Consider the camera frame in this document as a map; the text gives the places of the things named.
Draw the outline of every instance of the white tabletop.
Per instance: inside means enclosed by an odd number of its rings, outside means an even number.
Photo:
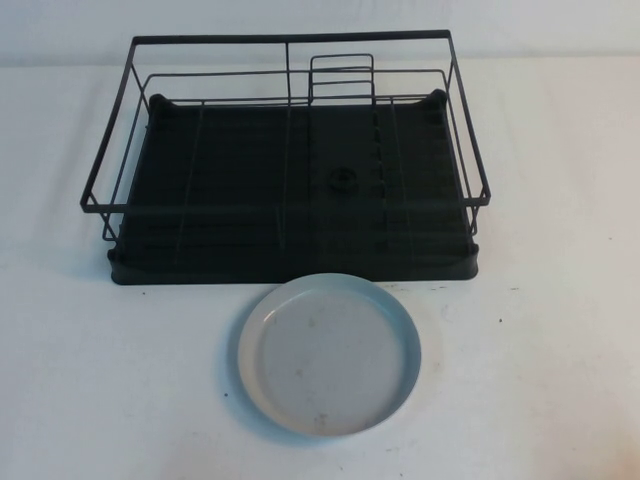
[[[383,425],[303,440],[229,345],[272,286],[120,287],[78,205],[120,67],[0,69],[0,478],[640,477],[640,58],[463,60],[480,274],[384,284],[424,358]]]

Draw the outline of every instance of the metal wire frame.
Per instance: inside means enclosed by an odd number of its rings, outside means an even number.
[[[318,60],[321,61],[330,61],[336,59],[357,59],[357,58],[365,58],[369,61],[368,65],[349,65],[342,67],[314,67],[314,63]],[[327,74],[327,73],[365,73],[368,74],[369,77],[367,79],[358,79],[358,80],[331,80],[331,81],[314,81],[314,74]],[[308,73],[308,99],[307,99],[307,132],[308,132],[308,142],[309,142],[309,151],[312,151],[311,142],[312,136],[310,134],[312,126],[312,115],[309,114],[311,111],[311,105],[313,104],[316,98],[318,99],[327,99],[327,95],[316,96],[315,87],[316,86],[336,86],[336,85],[369,85],[369,93],[367,95],[363,95],[364,98],[370,100],[371,102],[371,128],[373,129],[373,139],[375,146],[375,159],[378,163],[378,171],[379,171],[379,181],[380,186],[382,188],[382,202],[383,202],[383,216],[384,216],[384,224],[387,224],[387,209],[386,209],[386,185],[384,181],[384,168],[382,162],[382,145],[381,145],[381,134],[380,134],[380,126],[378,122],[378,112],[376,111],[376,90],[375,90],[375,59],[373,55],[370,53],[342,53],[342,54],[328,54],[328,55],[314,55],[311,57],[309,61],[309,73]],[[311,201],[311,191],[309,191],[309,202]],[[283,209],[283,216],[286,215],[286,210]],[[308,212],[308,218],[311,217],[311,211]],[[282,236],[286,235],[286,231],[283,230]],[[341,238],[345,238],[348,235],[341,235]],[[411,256],[415,257],[413,250],[413,237],[411,237]]]
[[[373,57],[369,54],[360,54],[362,56],[371,57],[371,66],[370,67],[334,67],[334,68],[313,68],[313,59],[311,61],[310,68],[308,70],[303,69],[291,69],[290,66],[290,58],[289,58],[289,45],[291,43],[322,43],[322,42],[358,42],[358,41],[385,41],[385,40],[411,40],[411,39],[445,39],[448,40],[449,49],[451,53],[451,62],[449,73],[445,77],[445,73],[442,70],[430,70],[430,69],[375,69]],[[285,47],[285,60],[286,60],[286,69],[285,70],[268,70],[268,71],[238,71],[238,72],[198,72],[198,73],[155,73],[149,75],[144,83],[141,82],[140,77],[135,69],[133,64],[133,59],[136,51],[136,47],[139,45],[162,45],[162,44],[260,44],[260,43],[279,43],[284,44]],[[316,56],[314,58],[328,58],[328,57],[336,57],[336,55],[329,56]],[[357,71],[365,71],[370,72],[371,80],[370,81],[358,81],[353,83],[371,83],[371,94],[368,95],[325,95],[325,96],[317,96],[313,91],[313,80],[312,76],[314,73],[326,72],[326,73],[345,73],[345,72],[357,72]],[[278,211],[278,208],[282,208],[283,206],[287,209],[291,208],[301,208],[299,206],[286,206],[286,179],[287,179],[287,163],[288,163],[288,155],[285,156],[285,178],[284,178],[284,188],[283,188],[283,205],[264,205],[264,206],[256,206],[256,205],[235,205],[235,206],[189,206],[187,202],[182,207],[166,207],[166,206],[131,206],[129,204],[116,204],[115,199],[117,197],[117,192],[121,184],[122,176],[125,170],[125,165],[127,158],[129,156],[129,150],[131,147],[133,135],[135,132],[135,128],[137,125],[138,116],[140,113],[140,108],[142,105],[145,106],[147,112],[150,112],[149,102],[146,98],[146,88],[149,82],[153,78],[158,77],[195,77],[195,76],[232,76],[232,75],[271,75],[271,74],[285,74],[287,79],[287,97],[261,97],[261,98],[239,98],[239,99],[172,99],[175,102],[197,102],[200,103],[202,107],[207,104],[216,104],[217,106],[223,102],[251,102],[251,106],[274,106],[274,105],[286,105],[287,106],[287,138],[285,141],[288,141],[289,135],[289,127],[290,127],[290,113],[291,107],[294,105],[302,105],[307,103],[308,105],[315,99],[325,99],[325,100],[357,100],[357,99],[370,99],[372,104],[375,105],[377,101],[389,101],[393,106],[393,102],[396,100],[410,100],[410,99],[420,99],[424,98],[424,94],[421,95],[384,95],[377,96],[375,95],[375,85],[373,82],[373,75],[375,73],[412,73],[412,72],[435,72],[439,73],[443,78],[443,83],[446,87],[446,92],[448,98],[450,98],[450,88],[451,83],[453,81],[453,75],[455,74],[456,82],[459,90],[459,96],[462,103],[463,113],[465,116],[466,126],[469,132],[470,141],[472,150],[476,159],[476,166],[478,168],[478,174],[480,177],[480,181],[482,184],[482,189],[480,195],[477,197],[473,197],[471,194],[471,189],[468,181],[468,175],[466,171],[466,166],[464,164],[464,160],[462,158],[462,150],[460,146],[460,139],[458,134],[458,127],[455,120],[455,115],[453,108],[451,106],[451,101],[448,101],[449,104],[449,115],[453,124],[453,133],[456,141],[456,147],[458,152],[458,161],[461,166],[461,170],[463,173],[465,190],[467,193],[466,198],[460,198],[458,202],[452,201],[405,201],[404,205],[397,206],[396,208],[404,209],[406,212],[410,212],[413,210],[430,210],[430,209],[438,209],[438,208],[451,208],[454,206],[461,206],[462,208],[470,208],[472,211],[472,221],[470,223],[470,230],[472,234],[475,234],[477,231],[477,213],[478,209],[481,206],[488,205],[489,200],[491,198],[491,191],[489,189],[488,180],[486,177],[485,169],[482,163],[482,159],[480,156],[479,148],[477,145],[477,141],[475,138],[475,132],[473,129],[473,125],[471,122],[468,104],[466,100],[466,94],[464,92],[464,87],[462,85],[459,66],[457,62],[457,57],[455,54],[453,41],[451,38],[451,33],[447,30],[440,31],[410,31],[410,32],[377,32],[377,33],[355,33],[355,34],[315,34],[315,35],[225,35],[225,36],[216,36],[216,35],[204,35],[204,36],[146,36],[146,37],[134,37],[131,43],[131,47],[129,49],[129,54],[127,56],[127,60],[125,63],[125,69],[122,75],[122,79],[120,82],[120,87],[118,89],[118,93],[116,95],[116,100],[114,102],[113,109],[111,111],[111,115],[109,117],[107,128],[105,130],[105,134],[100,143],[98,153],[96,155],[95,161],[92,165],[91,171],[89,173],[89,178],[87,179],[87,183],[85,185],[80,205],[82,209],[86,213],[98,213],[105,221],[105,226],[103,230],[103,238],[106,240],[117,241],[117,235],[113,231],[112,227],[109,224],[110,217],[112,214],[128,214],[128,215],[168,215],[168,214],[191,214],[191,213],[241,213],[241,212],[255,212],[261,210],[271,210],[275,209]],[[307,74],[310,78],[309,83],[309,95],[307,97],[293,97],[291,94],[291,75],[292,74]],[[115,123],[117,120],[117,116],[119,110],[122,105],[122,100],[124,97],[124,92],[126,89],[126,85],[129,79],[130,74],[133,75],[135,82],[140,90],[140,96],[138,99],[138,104],[136,108],[136,113],[134,117],[134,122],[130,131],[130,135],[127,141],[127,147],[125,149],[125,154],[123,160],[121,162],[121,166],[118,172],[118,176],[116,179],[116,186],[114,188],[114,192],[111,196],[111,200],[109,204],[100,204],[92,193],[93,187],[95,185],[100,167],[104,160],[104,155],[106,153],[106,149],[113,133],[113,129],[115,127]],[[318,85],[322,84],[334,84],[334,82],[323,83],[316,82]]]

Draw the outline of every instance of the white plate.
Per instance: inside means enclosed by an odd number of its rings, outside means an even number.
[[[268,417],[322,436],[370,428],[407,399],[420,370],[407,311],[358,277],[320,274],[267,295],[245,324],[240,377]]]

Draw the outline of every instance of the dish rack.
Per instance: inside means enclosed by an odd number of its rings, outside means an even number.
[[[490,197],[451,34],[413,31],[135,37],[80,203],[116,283],[273,283],[474,277]]]

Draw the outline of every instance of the black wire rack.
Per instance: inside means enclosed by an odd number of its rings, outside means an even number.
[[[275,57],[138,63],[176,46]],[[80,203],[117,283],[246,283],[471,278],[490,197],[451,34],[417,31],[135,37]]]

